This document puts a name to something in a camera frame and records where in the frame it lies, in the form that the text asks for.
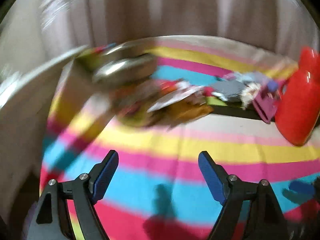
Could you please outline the purple patterned knit mitten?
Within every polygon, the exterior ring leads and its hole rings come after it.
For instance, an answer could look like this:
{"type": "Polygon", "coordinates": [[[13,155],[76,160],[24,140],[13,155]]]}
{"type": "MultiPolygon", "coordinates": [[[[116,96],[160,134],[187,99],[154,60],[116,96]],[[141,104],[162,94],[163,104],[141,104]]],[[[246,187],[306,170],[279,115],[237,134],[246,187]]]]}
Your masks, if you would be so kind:
{"type": "Polygon", "coordinates": [[[268,81],[253,99],[253,107],[263,122],[270,124],[276,114],[285,80],[268,81]]]}

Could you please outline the fruit print white cloth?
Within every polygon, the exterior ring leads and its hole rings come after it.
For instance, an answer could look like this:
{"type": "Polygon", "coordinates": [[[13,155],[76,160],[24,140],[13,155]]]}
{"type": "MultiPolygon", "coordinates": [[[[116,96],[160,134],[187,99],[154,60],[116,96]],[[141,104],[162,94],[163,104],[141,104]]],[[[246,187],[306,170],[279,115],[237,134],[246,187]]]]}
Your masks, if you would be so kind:
{"type": "Polygon", "coordinates": [[[242,91],[240,99],[241,99],[241,107],[243,110],[247,109],[247,107],[253,102],[257,94],[261,89],[261,84],[259,83],[248,83],[246,88],[242,91]]]}

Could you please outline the orange mesh sponge bag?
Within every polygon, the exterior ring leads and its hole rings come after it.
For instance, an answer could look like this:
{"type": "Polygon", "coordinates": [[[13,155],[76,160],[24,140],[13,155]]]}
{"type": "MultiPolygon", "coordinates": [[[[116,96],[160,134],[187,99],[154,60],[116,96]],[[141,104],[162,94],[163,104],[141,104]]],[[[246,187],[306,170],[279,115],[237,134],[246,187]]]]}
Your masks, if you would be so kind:
{"type": "Polygon", "coordinates": [[[182,100],[168,107],[168,115],[173,123],[185,123],[207,116],[213,110],[213,107],[207,104],[192,104],[182,100]]]}

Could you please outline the grey striped sock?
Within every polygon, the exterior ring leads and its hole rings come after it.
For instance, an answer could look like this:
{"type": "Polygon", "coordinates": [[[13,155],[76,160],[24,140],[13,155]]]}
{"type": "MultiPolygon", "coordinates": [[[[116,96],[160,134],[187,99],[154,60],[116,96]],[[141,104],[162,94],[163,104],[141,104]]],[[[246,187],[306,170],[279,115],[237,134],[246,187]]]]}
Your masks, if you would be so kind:
{"type": "Polygon", "coordinates": [[[240,102],[246,85],[237,80],[217,81],[212,85],[213,96],[223,102],[240,102]]]}

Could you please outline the floral white fabric pouch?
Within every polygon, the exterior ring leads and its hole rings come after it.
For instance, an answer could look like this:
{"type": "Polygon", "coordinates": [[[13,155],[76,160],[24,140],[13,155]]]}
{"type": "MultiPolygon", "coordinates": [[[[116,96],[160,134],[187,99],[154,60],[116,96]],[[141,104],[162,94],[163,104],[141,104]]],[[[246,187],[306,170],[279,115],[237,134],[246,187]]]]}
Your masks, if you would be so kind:
{"type": "Polygon", "coordinates": [[[178,80],[168,88],[172,88],[173,91],[161,96],[154,102],[147,110],[148,113],[158,111],[181,101],[191,103],[192,105],[202,105],[206,102],[205,86],[191,85],[188,81],[178,80]]]}

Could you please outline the black fuzzy cloth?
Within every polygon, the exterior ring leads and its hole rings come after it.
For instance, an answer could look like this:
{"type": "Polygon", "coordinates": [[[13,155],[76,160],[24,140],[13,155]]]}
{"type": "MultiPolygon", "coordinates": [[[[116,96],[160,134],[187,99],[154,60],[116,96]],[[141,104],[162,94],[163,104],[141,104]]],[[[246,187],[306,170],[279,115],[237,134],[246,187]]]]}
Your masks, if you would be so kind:
{"type": "Polygon", "coordinates": [[[217,115],[233,116],[252,120],[261,120],[254,109],[243,110],[241,107],[212,105],[213,113],[217,115]]]}

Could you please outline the grey drawstring pouch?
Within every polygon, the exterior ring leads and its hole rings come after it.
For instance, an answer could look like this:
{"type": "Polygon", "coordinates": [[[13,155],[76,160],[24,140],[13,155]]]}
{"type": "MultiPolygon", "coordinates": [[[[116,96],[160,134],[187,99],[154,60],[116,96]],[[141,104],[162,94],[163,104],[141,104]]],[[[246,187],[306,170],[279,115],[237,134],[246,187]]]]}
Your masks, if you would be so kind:
{"type": "Polygon", "coordinates": [[[265,79],[265,76],[260,72],[246,72],[246,73],[232,72],[224,75],[223,78],[226,80],[236,80],[242,83],[250,83],[250,82],[262,83],[263,80],[265,79]]]}

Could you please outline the red plastic pitcher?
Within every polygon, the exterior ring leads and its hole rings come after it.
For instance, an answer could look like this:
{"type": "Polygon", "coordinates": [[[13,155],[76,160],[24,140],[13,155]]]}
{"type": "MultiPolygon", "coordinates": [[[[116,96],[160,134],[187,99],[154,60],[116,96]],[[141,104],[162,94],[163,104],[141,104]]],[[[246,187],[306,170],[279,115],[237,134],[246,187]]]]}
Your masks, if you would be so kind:
{"type": "Polygon", "coordinates": [[[319,52],[302,49],[298,69],[285,87],[275,114],[276,127],[288,142],[302,146],[319,117],[319,52]]]}

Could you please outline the striped colourful tablecloth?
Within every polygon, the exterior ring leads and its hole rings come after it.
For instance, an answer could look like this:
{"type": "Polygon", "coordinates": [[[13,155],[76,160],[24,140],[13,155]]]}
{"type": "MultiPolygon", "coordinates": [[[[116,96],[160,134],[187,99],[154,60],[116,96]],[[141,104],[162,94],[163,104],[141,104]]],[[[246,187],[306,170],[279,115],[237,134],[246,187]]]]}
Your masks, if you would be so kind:
{"type": "Polygon", "coordinates": [[[201,174],[207,151],[241,180],[271,183],[284,216],[312,219],[319,204],[295,204],[283,189],[319,176],[319,130],[303,147],[292,146],[274,124],[211,114],[170,128],[124,126],[76,62],[63,69],[47,121],[40,187],[89,172],[109,150],[119,166],[95,208],[111,239],[205,239],[221,210],[201,174]]]}

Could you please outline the metal lidded snack jar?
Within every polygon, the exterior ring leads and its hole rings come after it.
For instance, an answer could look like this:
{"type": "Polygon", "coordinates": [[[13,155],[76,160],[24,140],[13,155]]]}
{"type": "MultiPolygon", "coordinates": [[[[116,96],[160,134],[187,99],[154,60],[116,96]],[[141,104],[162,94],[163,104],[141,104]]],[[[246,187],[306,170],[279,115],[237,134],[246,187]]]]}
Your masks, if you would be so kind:
{"type": "Polygon", "coordinates": [[[157,57],[147,53],[144,45],[91,48],[76,60],[106,94],[119,121],[133,127],[145,127],[161,118],[158,113],[148,112],[160,94],[160,87],[152,79],[157,70],[157,57]]]}

